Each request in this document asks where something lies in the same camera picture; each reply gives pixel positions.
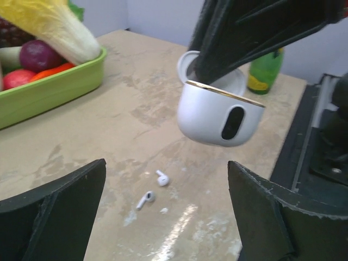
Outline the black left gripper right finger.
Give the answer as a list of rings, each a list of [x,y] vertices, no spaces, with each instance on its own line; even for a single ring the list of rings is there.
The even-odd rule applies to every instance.
[[[302,196],[235,161],[228,184],[246,260],[347,260],[347,207]]]

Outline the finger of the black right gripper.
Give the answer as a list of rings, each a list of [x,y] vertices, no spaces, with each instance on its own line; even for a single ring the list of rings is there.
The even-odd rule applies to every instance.
[[[195,76],[212,83],[346,17],[347,1],[341,0],[205,1],[189,45],[200,52]]]

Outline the white earbud charging case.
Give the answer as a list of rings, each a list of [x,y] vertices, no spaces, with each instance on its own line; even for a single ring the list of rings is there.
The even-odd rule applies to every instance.
[[[177,109],[180,131],[189,139],[221,147],[246,143],[255,133],[265,106],[244,97],[246,78],[235,69],[215,82],[200,83],[193,72],[199,51],[187,51],[178,60],[183,85]]]

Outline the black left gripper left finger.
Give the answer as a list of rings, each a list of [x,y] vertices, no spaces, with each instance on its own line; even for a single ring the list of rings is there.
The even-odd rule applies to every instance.
[[[1,201],[1,260],[83,260],[106,179],[94,160]]]

